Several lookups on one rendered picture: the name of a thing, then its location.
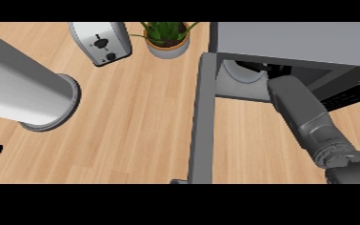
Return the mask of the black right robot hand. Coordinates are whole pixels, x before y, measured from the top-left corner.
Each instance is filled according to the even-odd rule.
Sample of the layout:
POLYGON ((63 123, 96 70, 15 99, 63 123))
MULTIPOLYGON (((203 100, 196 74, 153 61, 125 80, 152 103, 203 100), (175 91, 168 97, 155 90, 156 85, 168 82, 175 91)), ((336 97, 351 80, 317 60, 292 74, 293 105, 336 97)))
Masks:
POLYGON ((248 70, 251 70, 254 72, 265 71, 267 77, 270 79, 277 78, 285 75, 290 75, 292 67, 286 66, 286 65, 276 65, 276 64, 262 65, 259 63, 245 62, 245 61, 236 61, 236 65, 246 68, 248 70))

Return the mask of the grey microwave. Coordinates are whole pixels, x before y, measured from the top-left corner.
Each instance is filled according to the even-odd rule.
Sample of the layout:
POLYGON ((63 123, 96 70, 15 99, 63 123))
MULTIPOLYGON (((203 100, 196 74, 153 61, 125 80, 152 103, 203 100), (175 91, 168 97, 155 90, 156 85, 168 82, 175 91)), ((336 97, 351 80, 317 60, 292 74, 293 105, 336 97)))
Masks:
POLYGON ((267 102, 267 72, 236 61, 292 67, 327 111, 360 103, 360 22, 212 22, 217 96, 267 102))

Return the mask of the grey microwave door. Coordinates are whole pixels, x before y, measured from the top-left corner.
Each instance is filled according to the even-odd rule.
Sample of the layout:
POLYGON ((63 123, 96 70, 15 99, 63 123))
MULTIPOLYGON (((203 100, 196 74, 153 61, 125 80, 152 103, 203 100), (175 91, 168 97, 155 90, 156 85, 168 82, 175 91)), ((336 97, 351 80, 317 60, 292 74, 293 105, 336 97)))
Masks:
POLYGON ((199 57, 195 116, 186 179, 172 179, 171 184, 212 183, 214 119, 215 119, 217 54, 205 52, 199 57))

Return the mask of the potted green plant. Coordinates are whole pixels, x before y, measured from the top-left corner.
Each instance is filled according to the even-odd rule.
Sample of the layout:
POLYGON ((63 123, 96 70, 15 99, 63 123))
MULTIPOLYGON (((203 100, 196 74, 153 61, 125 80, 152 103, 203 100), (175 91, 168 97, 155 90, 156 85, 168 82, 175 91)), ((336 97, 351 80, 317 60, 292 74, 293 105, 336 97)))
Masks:
POLYGON ((141 22, 143 34, 150 53, 161 59, 177 58, 190 46, 190 31, 197 22, 141 22))

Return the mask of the silver toaster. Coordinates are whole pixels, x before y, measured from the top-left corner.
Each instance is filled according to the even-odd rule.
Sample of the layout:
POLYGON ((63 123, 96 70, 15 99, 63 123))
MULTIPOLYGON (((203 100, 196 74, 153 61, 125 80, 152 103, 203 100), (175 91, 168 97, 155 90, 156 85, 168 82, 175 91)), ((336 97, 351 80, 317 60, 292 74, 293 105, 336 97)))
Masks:
POLYGON ((74 41, 97 67, 128 57, 131 40, 122 22, 69 22, 74 41))

